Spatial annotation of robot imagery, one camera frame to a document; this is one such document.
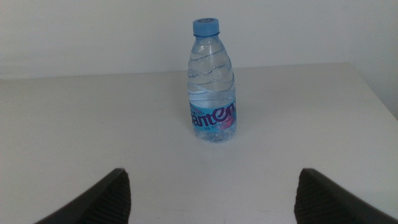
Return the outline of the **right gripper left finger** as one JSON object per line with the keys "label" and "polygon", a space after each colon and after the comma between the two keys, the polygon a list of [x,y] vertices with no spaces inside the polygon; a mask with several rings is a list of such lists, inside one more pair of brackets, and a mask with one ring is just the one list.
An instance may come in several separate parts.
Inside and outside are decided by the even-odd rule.
{"label": "right gripper left finger", "polygon": [[131,189],[128,173],[117,168],[77,198],[38,221],[39,224],[128,224]]}

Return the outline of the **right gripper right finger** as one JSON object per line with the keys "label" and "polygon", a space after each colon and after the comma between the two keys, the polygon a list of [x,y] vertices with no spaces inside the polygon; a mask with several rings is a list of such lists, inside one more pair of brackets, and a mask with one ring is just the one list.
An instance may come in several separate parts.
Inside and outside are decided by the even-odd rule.
{"label": "right gripper right finger", "polygon": [[299,175],[294,214],[299,224],[397,224],[396,218],[312,168]]}

